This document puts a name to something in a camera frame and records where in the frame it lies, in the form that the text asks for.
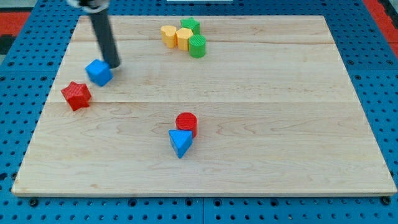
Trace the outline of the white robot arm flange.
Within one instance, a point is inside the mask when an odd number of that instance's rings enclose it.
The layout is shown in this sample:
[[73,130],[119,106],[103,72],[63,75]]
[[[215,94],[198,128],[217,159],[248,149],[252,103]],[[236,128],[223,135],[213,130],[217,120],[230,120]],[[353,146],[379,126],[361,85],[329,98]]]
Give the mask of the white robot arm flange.
[[82,8],[89,14],[101,12],[109,7],[110,0],[66,0],[74,8]]

